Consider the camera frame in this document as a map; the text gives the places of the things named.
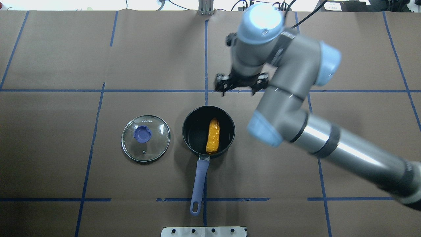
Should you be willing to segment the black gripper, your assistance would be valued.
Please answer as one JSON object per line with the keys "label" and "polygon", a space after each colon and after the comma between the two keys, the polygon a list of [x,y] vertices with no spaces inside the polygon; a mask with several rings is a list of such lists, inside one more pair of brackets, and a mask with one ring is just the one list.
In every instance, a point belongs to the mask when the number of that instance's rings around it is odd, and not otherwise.
{"label": "black gripper", "polygon": [[214,90],[222,92],[225,95],[226,91],[234,90],[237,87],[251,88],[252,95],[260,90],[265,90],[269,84],[268,73],[258,73],[253,76],[243,76],[234,69],[230,74],[224,75],[221,73],[216,74],[214,80]]}

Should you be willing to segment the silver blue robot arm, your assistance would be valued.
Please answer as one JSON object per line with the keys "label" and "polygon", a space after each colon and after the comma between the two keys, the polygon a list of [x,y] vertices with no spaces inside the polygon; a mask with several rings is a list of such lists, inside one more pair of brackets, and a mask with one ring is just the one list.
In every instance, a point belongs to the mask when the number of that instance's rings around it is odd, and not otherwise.
{"label": "silver blue robot arm", "polygon": [[408,161],[352,132],[301,109],[313,86],[326,85],[341,63],[338,49],[284,26],[274,6],[245,10],[238,29],[226,37],[230,74],[215,76],[215,90],[265,90],[247,130],[278,147],[288,141],[376,185],[400,204],[420,210],[420,162]]}

